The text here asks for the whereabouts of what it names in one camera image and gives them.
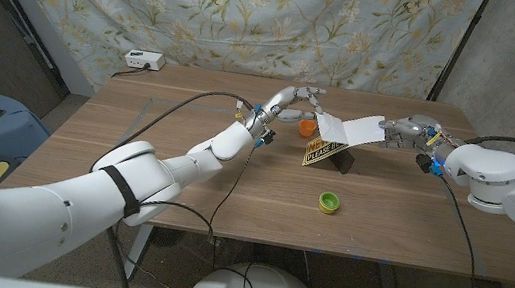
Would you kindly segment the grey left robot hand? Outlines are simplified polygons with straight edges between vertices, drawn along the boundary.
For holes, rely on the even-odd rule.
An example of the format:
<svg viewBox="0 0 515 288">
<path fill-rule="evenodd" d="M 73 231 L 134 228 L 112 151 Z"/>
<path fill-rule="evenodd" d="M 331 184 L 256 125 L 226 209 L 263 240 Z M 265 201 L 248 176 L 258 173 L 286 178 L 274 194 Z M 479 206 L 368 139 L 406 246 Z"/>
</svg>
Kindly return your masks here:
<svg viewBox="0 0 515 288">
<path fill-rule="evenodd" d="M 314 120 L 317 113 L 322 114 L 324 112 L 317 98 L 320 94 L 324 95 L 326 93 L 327 90 L 316 86 L 286 87 L 263 104 L 258 112 L 253 113 L 248 122 L 245 123 L 246 129 L 252 137 L 257 138 L 265 132 L 267 124 L 275 119 L 284 123 L 294 123 L 305 119 Z M 290 105 L 305 99 L 314 107 L 314 111 L 307 112 L 290 108 Z"/>
</svg>

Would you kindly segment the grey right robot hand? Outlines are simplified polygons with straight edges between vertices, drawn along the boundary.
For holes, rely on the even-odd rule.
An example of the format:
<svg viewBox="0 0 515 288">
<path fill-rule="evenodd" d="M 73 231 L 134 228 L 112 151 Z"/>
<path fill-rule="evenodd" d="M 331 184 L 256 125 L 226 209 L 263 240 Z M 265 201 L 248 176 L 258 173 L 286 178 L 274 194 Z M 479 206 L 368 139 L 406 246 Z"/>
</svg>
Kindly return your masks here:
<svg viewBox="0 0 515 288">
<path fill-rule="evenodd" d="M 384 131 L 385 147 L 412 148 L 418 154 L 433 158 L 438 155 L 446 157 L 460 145 L 437 120 L 426 115 L 383 120 L 378 125 Z"/>
</svg>

